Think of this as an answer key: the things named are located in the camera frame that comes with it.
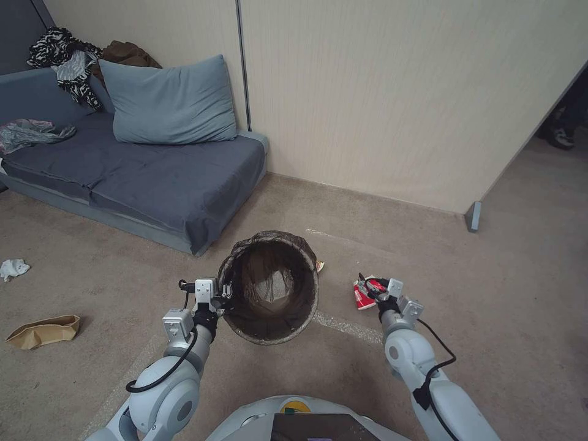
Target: mesh trash bin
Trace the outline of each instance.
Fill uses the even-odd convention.
[[[234,307],[224,318],[239,336],[261,345],[287,342],[312,320],[319,302],[316,256],[306,240],[280,231],[237,242],[221,264]]]

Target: white tissue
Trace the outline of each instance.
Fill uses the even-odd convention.
[[[23,259],[4,260],[2,266],[0,266],[0,277],[4,279],[4,282],[8,282],[11,277],[20,276],[29,269],[30,266]]]

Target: black and white scarf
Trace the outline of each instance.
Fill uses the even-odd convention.
[[[93,109],[100,108],[88,84],[90,66],[102,56],[100,48],[74,38],[66,28],[49,28],[29,51],[29,66],[51,67],[57,74],[58,86],[69,92],[76,103],[85,100]]]

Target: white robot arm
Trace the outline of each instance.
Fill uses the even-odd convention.
[[[106,425],[92,434],[89,441],[171,440],[196,411],[200,379],[216,334],[217,310],[231,300],[230,287],[219,296],[214,277],[193,284],[180,281],[186,291],[186,305],[170,309],[163,317],[169,343],[164,357],[143,370],[127,385],[130,397]],[[196,306],[186,309],[187,296],[194,293]]]
[[[360,274],[360,290],[375,299],[380,310],[386,360],[411,392],[412,407],[429,440],[499,440],[469,395],[441,369],[456,358],[419,319],[423,306],[402,295],[402,286],[395,279],[370,281]],[[447,350],[450,360],[437,364],[430,343],[414,330],[417,321]]]

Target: beige carpet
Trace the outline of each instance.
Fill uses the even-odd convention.
[[[326,261],[319,309],[339,322],[379,328],[375,310],[355,309],[358,271],[403,280],[458,356],[447,374],[501,438],[586,439],[587,157],[532,141],[484,201],[477,235],[456,214],[269,175],[202,258],[4,192],[0,260],[32,268],[0,282],[2,335],[61,314],[84,322],[72,342],[0,345],[0,439],[75,440],[105,421],[122,385],[159,356],[160,318],[183,301],[178,279],[215,274],[235,241],[264,229],[304,236]],[[290,393],[424,439],[381,346],[316,322],[278,347],[221,323],[200,407],[178,439],[203,440],[238,406]]]

